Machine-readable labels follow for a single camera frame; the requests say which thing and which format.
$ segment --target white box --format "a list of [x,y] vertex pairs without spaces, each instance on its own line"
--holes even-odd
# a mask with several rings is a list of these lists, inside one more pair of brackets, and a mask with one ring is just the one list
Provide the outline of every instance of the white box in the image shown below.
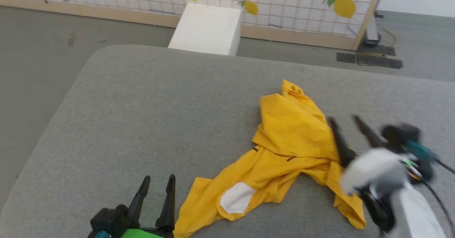
[[235,56],[240,42],[240,9],[188,3],[169,48]]

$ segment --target yellow shirt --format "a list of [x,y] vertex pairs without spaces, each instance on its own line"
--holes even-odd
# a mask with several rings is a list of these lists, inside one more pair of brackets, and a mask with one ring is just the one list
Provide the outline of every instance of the yellow shirt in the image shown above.
[[335,193],[334,207],[355,228],[365,228],[362,201],[347,196],[343,168],[321,110],[302,89],[284,80],[280,94],[260,100],[257,144],[216,178],[196,178],[179,213],[174,236],[186,238],[216,220],[235,220],[263,202],[280,203],[300,173]]

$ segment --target black cable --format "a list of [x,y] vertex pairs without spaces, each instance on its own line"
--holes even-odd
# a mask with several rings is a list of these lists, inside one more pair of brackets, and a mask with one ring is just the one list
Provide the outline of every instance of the black cable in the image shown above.
[[452,237],[455,238],[455,226],[452,221],[452,217],[450,216],[449,212],[447,211],[447,208],[444,206],[444,203],[442,202],[441,198],[439,198],[436,191],[424,179],[422,179],[422,183],[428,188],[428,190],[434,195],[434,197],[438,201],[439,205],[441,206],[442,211],[444,211],[445,217],[447,218],[447,222],[449,222],[450,231],[452,232]]
[[439,163],[439,165],[441,165],[442,167],[444,167],[446,170],[450,171],[452,174],[455,174],[455,170],[450,168],[449,166],[447,166],[444,162],[441,162],[441,160],[439,159],[436,159],[435,160],[437,163]]

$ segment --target gray floor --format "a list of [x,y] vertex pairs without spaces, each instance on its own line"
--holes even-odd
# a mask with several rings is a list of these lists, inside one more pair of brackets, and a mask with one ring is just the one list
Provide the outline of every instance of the gray floor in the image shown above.
[[[382,20],[396,33],[400,70],[338,63],[334,50],[242,38],[238,54],[455,81],[455,29]],[[166,47],[173,29],[0,7],[0,210],[21,169],[87,59],[116,44]],[[382,43],[389,45],[386,33]]]

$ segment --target gray fabric surface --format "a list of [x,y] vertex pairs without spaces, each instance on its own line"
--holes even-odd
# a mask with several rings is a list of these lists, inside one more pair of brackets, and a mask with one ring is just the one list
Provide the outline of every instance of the gray fabric surface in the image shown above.
[[[252,147],[259,99],[296,83],[338,119],[357,150],[367,144],[350,115],[374,128],[405,121],[455,166],[455,84],[147,46],[110,46],[86,63],[17,180],[0,220],[2,238],[86,237],[102,207],[129,204],[145,175],[141,215],[154,225],[169,174],[177,209],[197,176],[214,178]],[[433,186],[455,215],[455,177],[437,167]],[[442,226],[435,199],[420,189]],[[332,207],[333,193],[301,175],[281,204],[217,221],[194,237],[377,237]]]

